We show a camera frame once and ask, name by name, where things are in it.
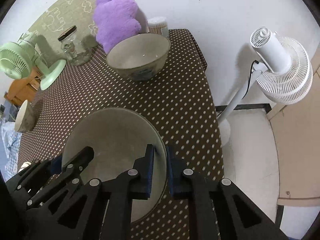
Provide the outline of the wooden chair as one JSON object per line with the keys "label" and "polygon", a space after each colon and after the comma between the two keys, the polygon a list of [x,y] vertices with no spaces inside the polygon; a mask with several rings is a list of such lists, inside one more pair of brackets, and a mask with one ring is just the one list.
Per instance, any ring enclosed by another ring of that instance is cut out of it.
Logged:
{"label": "wooden chair", "polygon": [[15,106],[21,106],[25,100],[32,102],[40,88],[42,73],[38,68],[33,68],[31,74],[23,79],[14,80],[4,98]]}

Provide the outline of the blue checked blanket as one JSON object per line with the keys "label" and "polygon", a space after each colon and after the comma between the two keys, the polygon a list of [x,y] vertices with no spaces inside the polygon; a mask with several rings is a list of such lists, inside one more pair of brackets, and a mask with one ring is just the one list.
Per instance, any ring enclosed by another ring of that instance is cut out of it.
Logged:
{"label": "blue checked blanket", "polygon": [[18,153],[22,133],[14,130],[15,123],[1,121],[1,174],[8,181],[18,172]]}

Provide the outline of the purple plush toy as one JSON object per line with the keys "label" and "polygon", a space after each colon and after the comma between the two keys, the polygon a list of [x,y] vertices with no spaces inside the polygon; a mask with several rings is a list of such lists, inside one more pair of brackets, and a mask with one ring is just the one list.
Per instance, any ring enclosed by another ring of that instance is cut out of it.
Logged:
{"label": "purple plush toy", "polygon": [[96,41],[105,53],[119,42],[147,32],[146,16],[135,0],[96,0],[93,21]]}

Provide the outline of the green desk fan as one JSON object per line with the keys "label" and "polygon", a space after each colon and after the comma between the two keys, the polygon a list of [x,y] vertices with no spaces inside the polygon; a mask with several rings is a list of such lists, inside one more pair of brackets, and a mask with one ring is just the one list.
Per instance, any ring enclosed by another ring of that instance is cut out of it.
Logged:
{"label": "green desk fan", "polygon": [[8,42],[1,46],[1,71],[14,80],[30,76],[34,67],[42,73],[40,89],[49,88],[64,70],[67,61],[57,60],[50,67],[36,50],[37,35],[27,32],[18,42]]}

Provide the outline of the floral bowl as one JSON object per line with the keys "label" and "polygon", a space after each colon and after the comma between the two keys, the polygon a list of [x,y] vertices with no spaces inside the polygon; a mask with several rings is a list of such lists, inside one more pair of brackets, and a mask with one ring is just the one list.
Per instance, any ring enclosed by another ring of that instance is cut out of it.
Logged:
{"label": "floral bowl", "polygon": [[106,57],[106,63],[123,78],[145,81],[162,70],[170,47],[170,40],[162,35],[139,34],[113,47]]}
{"label": "floral bowl", "polygon": [[125,108],[106,108],[81,120],[68,137],[62,154],[66,166],[84,147],[93,148],[94,157],[80,176],[83,183],[93,178],[107,181],[133,168],[145,155],[148,144],[155,147],[151,196],[134,200],[132,222],[146,217],[163,196],[167,183],[167,153],[155,127],[140,114]]}
{"label": "floral bowl", "polygon": [[35,125],[35,113],[28,100],[25,100],[16,116],[15,132],[25,133],[33,129]]}

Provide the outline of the white standing fan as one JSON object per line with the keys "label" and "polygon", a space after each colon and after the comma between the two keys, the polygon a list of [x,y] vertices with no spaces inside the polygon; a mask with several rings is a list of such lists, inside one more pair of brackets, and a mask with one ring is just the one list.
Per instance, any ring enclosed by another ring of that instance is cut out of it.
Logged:
{"label": "white standing fan", "polygon": [[247,81],[217,116],[223,146],[231,136],[227,117],[254,83],[269,100],[282,105],[298,103],[306,97],[312,85],[313,69],[309,56],[294,38],[278,36],[267,27],[260,27],[251,34],[250,44],[260,60],[252,62]]}

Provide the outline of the glass jar black lid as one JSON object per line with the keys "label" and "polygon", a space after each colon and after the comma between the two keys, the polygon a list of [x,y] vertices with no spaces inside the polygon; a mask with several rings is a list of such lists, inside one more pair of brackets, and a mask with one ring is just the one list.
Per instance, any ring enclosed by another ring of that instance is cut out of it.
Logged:
{"label": "glass jar black lid", "polygon": [[76,25],[64,31],[57,39],[67,60],[74,66],[80,66],[89,61],[92,51],[77,37]]}

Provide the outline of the brown polka dot tablecloth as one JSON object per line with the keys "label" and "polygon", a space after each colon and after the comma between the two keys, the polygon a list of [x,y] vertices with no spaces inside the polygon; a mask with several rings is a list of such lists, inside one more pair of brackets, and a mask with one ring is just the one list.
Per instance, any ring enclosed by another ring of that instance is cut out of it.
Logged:
{"label": "brown polka dot tablecloth", "polygon": [[31,105],[37,124],[22,137],[19,163],[61,153],[81,119],[99,109],[122,107],[151,122],[190,169],[221,179],[222,146],[205,59],[186,29],[171,30],[170,42],[165,66],[148,81],[121,78],[106,65],[99,47],[85,66],[67,66],[52,87],[36,93]]}

